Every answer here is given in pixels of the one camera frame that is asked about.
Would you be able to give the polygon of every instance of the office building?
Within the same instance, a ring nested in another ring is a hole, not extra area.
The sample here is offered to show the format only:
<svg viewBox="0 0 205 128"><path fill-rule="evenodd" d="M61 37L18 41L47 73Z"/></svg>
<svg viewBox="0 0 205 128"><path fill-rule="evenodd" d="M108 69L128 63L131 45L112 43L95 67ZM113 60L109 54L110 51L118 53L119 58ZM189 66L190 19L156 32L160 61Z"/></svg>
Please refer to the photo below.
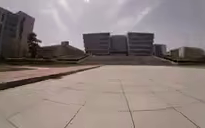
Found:
<svg viewBox="0 0 205 128"><path fill-rule="evenodd" d="M153 55L158 57L164 57L167 55L167 46L165 44L154 44Z"/></svg>
<svg viewBox="0 0 205 128"><path fill-rule="evenodd" d="M93 55L125 54L150 56L153 54L154 34L133 33L112 35L110 33L83 34L86 53Z"/></svg>
<svg viewBox="0 0 205 128"><path fill-rule="evenodd" d="M84 52L74 46L69 45L68 41L63 41L61 45L43 46L38 50L38 57L53 59L60 57L82 57Z"/></svg>
<svg viewBox="0 0 205 128"><path fill-rule="evenodd" d="M152 55L154 34L129 32L127 38L129 55Z"/></svg>
<svg viewBox="0 0 205 128"><path fill-rule="evenodd" d="M125 35L111 36L110 54L128 54L128 42Z"/></svg>
<svg viewBox="0 0 205 128"><path fill-rule="evenodd" d="M93 55L110 54L110 33L83 34L85 51Z"/></svg>
<svg viewBox="0 0 205 128"><path fill-rule="evenodd" d="M12 13L0 7L0 56L24 57L28 54L27 37L35 19L19 11Z"/></svg>

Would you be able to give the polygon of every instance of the raised platform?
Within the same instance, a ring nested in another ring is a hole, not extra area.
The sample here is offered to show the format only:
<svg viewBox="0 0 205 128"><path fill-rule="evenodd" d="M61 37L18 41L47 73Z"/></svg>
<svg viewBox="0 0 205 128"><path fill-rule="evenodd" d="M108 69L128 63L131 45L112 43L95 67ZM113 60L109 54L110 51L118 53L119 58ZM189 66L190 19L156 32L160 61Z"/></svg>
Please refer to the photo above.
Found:
<svg viewBox="0 0 205 128"><path fill-rule="evenodd" d="M89 56L80 64L173 65L173 63L169 60L154 56Z"/></svg>

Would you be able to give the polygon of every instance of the distant building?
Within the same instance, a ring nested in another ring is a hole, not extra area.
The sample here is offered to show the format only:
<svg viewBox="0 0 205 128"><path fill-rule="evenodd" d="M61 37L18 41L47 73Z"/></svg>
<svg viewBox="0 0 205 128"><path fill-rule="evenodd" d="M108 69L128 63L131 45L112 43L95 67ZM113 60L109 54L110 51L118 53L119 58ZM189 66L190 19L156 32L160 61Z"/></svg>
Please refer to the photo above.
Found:
<svg viewBox="0 0 205 128"><path fill-rule="evenodd" d="M110 33L83 34L86 53L108 55L110 49Z"/></svg>
<svg viewBox="0 0 205 128"><path fill-rule="evenodd" d="M68 41L62 42L61 45L43 46L38 50L38 57L53 59L60 57L79 57L84 56L84 52L76 47L69 45Z"/></svg>
<svg viewBox="0 0 205 128"><path fill-rule="evenodd" d="M167 46L165 44L154 44L153 55L158 57L164 57L167 55Z"/></svg>
<svg viewBox="0 0 205 128"><path fill-rule="evenodd" d="M126 35L110 33L83 34L86 53L93 55L127 54L150 56L153 54L154 34L129 32Z"/></svg>
<svg viewBox="0 0 205 128"><path fill-rule="evenodd" d="M129 32L127 37L129 55L153 54L154 34Z"/></svg>
<svg viewBox="0 0 205 128"><path fill-rule="evenodd" d="M0 56L24 57L28 54L27 36L35 19L24 12L12 13L0 7Z"/></svg>
<svg viewBox="0 0 205 128"><path fill-rule="evenodd" d="M112 35L110 54L128 54L128 40L125 35Z"/></svg>
<svg viewBox="0 0 205 128"><path fill-rule="evenodd" d="M205 61L205 51L196 47L180 47L170 50L170 57L173 60Z"/></svg>

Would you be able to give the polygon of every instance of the white building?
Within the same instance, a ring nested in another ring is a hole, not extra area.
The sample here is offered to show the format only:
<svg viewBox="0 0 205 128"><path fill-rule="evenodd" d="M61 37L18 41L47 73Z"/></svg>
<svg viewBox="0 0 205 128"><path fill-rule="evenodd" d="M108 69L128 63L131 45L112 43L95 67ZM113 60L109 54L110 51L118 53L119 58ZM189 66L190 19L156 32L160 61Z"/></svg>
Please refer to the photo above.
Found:
<svg viewBox="0 0 205 128"><path fill-rule="evenodd" d="M28 54L27 37L35 19L24 12L12 13L0 7L0 56L23 57Z"/></svg>

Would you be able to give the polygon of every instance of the paved plaza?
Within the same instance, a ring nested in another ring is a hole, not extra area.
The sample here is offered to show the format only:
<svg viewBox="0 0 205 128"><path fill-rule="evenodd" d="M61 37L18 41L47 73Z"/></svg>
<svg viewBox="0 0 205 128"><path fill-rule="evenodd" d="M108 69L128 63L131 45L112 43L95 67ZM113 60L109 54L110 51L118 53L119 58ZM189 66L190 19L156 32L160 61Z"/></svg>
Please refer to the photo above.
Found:
<svg viewBox="0 0 205 128"><path fill-rule="evenodd" d="M103 66L0 91L0 128L205 128L205 69Z"/></svg>

